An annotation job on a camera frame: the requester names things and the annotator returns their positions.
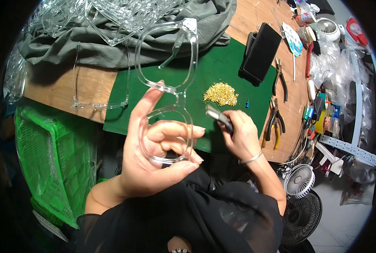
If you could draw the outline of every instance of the gray cloth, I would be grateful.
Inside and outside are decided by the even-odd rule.
[[[190,0],[187,8],[181,12],[177,9],[166,14],[158,23],[179,21],[185,17],[194,17],[198,21],[199,50],[204,51],[213,44],[227,45],[230,36],[225,33],[233,14],[236,11],[236,0]],[[103,16],[97,17],[94,23],[108,36],[108,30],[118,27]],[[59,33],[52,38],[43,33],[43,28],[31,32],[23,32],[18,41],[18,48],[27,62],[35,65],[41,62],[60,64],[74,61],[76,46],[80,42],[80,64],[104,68],[126,68],[127,51],[120,43],[109,46],[88,23],[82,20],[72,23],[73,28]],[[126,41],[131,51],[131,65],[134,65],[134,47],[141,33],[133,35]],[[175,31],[162,31],[156,36],[148,36],[141,50],[141,64],[154,63],[170,56],[172,45],[176,38]],[[190,54],[189,42],[180,48],[178,57]]]

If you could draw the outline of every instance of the black fan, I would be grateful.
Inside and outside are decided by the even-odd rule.
[[[282,245],[295,245],[309,237],[322,218],[322,200],[313,190],[301,199],[286,201]]]

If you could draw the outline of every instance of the green felt mat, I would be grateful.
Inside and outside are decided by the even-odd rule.
[[[205,115],[205,104],[203,103],[203,94],[213,85],[224,81],[235,89],[239,94],[236,106],[218,106],[221,111],[224,110],[242,110],[250,115],[258,128],[258,137],[260,137],[265,119],[269,110],[269,101],[272,96],[272,83],[275,78],[276,69],[271,66],[265,81],[259,86],[253,86],[250,82],[238,76],[238,70],[243,60],[245,45],[231,39],[228,46],[214,46],[207,52],[199,56],[198,70],[196,72],[195,82],[187,90],[186,109],[191,114],[195,125],[206,128],[205,135],[197,140],[196,149],[205,152],[226,152],[223,136],[219,126],[211,118]],[[175,59],[166,68],[158,69],[158,64],[143,68],[146,78],[152,81],[165,80],[166,84],[181,84],[187,74],[189,59]],[[125,99],[125,80],[126,71],[118,72],[114,86],[111,91],[109,103],[119,103]],[[126,134],[128,129],[129,117],[132,109],[142,98],[149,87],[142,84],[136,75],[136,70],[131,71],[129,105],[127,108],[107,110],[104,130],[119,134]],[[247,99],[250,102],[249,108],[246,108]],[[171,94],[164,94],[157,103],[156,108],[174,104],[175,97]]]

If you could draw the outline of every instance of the eyeglass temple arm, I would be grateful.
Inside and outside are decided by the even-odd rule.
[[[184,39],[185,39],[185,31],[179,30],[177,33],[177,38],[175,39],[173,50],[172,50],[173,54],[158,66],[159,69],[163,69],[165,66],[167,66],[168,63],[170,63],[177,56],[178,51],[180,50],[180,47],[182,46],[182,43],[184,42]]]

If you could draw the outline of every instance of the pliers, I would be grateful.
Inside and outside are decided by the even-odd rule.
[[[285,133],[285,122],[283,121],[283,118],[282,118],[282,116],[281,116],[281,114],[279,113],[279,110],[278,110],[278,99],[276,98],[275,102],[274,102],[273,99],[271,99],[270,102],[271,102],[271,107],[272,107],[271,118],[270,118],[268,125],[266,127],[266,134],[265,134],[265,138],[262,142],[262,147],[265,147],[266,141],[271,140],[271,130],[275,127],[276,143],[275,143],[274,149],[277,149],[278,145],[279,145],[279,128],[278,128],[278,124],[277,124],[277,118],[281,122],[281,128],[282,128],[283,134]]]
[[[285,78],[283,77],[282,73],[282,59],[278,61],[278,57],[275,57],[276,60],[276,67],[277,67],[277,74],[275,75],[274,84],[272,85],[272,94],[274,96],[277,95],[276,88],[277,88],[277,82],[278,78],[281,78],[282,86],[283,86],[283,99],[285,102],[288,101],[288,88],[286,87]]]

